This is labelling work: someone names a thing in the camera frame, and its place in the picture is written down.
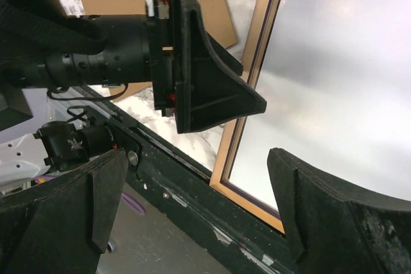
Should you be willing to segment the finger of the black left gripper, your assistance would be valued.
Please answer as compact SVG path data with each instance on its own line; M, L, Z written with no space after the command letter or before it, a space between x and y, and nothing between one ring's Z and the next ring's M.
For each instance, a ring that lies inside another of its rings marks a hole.
M175 86L178 133L202 132L240 117L262 114L267 101L240 77L233 57L182 58L182 79Z

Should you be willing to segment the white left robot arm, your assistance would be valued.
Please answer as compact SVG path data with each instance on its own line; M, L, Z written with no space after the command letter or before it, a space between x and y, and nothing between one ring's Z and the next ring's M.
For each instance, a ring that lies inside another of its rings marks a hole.
M32 118L24 89L149 82L179 133L262 114L266 100L208 34L197 0L145 0L137 15L68 16L57 0L1 0L1 129Z

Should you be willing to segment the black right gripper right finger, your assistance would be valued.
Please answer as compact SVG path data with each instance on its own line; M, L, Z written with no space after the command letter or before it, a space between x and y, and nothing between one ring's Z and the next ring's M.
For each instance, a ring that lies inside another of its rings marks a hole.
M299 273L410 273L410 202L326 173L281 148L267 167Z

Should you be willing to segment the photo print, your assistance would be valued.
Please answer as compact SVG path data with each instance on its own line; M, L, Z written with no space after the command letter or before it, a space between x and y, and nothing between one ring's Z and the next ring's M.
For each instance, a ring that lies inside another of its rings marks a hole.
M410 0L281 0L230 183L276 207L282 148L356 185L410 199Z

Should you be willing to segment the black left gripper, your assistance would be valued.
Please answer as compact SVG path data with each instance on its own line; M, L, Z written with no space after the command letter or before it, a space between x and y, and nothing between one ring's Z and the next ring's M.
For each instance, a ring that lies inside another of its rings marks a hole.
M68 16L57 0L1 0L1 90L149 81L155 107L175 112L176 82L192 57L241 76L243 66L205 29L197 0L153 0L154 15Z

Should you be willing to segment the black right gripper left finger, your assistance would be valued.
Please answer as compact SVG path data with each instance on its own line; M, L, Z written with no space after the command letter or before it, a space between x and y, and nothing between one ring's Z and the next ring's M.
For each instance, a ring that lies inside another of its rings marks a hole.
M1 273L95 273L128 170L124 150L1 198Z

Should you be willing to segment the blue wooden picture frame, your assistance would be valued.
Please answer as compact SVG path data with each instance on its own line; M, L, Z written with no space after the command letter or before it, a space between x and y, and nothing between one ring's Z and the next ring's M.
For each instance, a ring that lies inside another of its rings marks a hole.
M280 2L256 0L241 59L244 68L242 78L251 87L257 85ZM225 125L209 185L283 234L284 228L277 210L229 182L246 122L247 119L242 117Z

